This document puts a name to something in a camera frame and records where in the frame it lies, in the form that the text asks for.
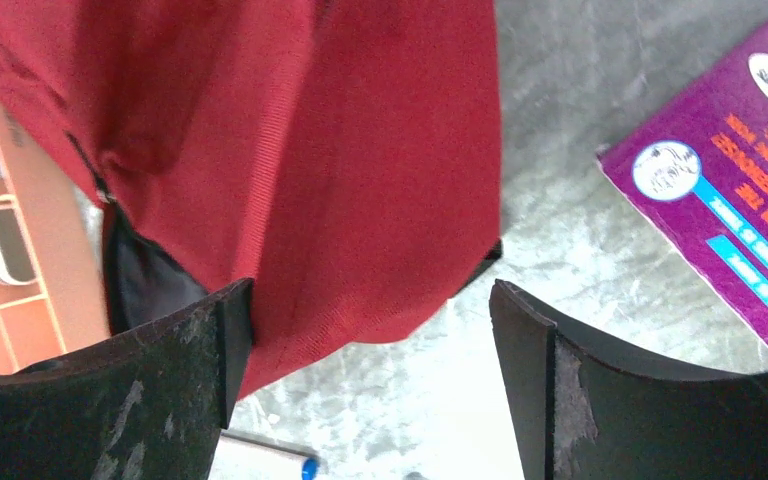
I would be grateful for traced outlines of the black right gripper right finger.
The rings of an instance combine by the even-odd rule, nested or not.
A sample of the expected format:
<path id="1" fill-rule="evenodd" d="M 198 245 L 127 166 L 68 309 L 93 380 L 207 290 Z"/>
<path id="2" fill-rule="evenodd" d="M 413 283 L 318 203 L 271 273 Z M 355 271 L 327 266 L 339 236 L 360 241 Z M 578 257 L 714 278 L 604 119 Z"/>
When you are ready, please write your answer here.
<path id="1" fill-rule="evenodd" d="M 768 479 L 768 372 L 640 348 L 499 280 L 497 356 L 527 479 Z"/>

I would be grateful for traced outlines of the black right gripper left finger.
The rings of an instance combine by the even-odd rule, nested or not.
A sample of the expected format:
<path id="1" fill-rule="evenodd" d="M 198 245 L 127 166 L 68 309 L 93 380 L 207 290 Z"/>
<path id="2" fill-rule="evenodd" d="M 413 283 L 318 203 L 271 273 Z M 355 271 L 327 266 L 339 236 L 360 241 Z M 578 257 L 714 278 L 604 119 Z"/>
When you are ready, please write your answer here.
<path id="1" fill-rule="evenodd" d="M 252 347 L 250 280 L 0 375 L 0 479 L 205 479 Z"/>

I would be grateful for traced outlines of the purple paperback book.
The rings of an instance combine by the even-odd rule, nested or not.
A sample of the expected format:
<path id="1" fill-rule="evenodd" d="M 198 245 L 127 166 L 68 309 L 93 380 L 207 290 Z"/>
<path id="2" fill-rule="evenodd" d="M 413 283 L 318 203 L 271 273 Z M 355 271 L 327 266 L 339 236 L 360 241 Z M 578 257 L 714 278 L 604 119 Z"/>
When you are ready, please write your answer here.
<path id="1" fill-rule="evenodd" d="M 768 20 L 598 161 L 768 347 Z"/>

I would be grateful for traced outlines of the red student backpack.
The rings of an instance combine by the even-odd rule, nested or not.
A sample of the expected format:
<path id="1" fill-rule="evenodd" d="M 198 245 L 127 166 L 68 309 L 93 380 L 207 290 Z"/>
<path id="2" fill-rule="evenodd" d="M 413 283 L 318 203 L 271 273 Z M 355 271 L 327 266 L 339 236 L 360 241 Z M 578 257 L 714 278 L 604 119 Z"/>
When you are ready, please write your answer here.
<path id="1" fill-rule="evenodd" d="M 490 1 L 0 1 L 0 102 L 202 286 L 252 392 L 411 334 L 500 237 Z"/>

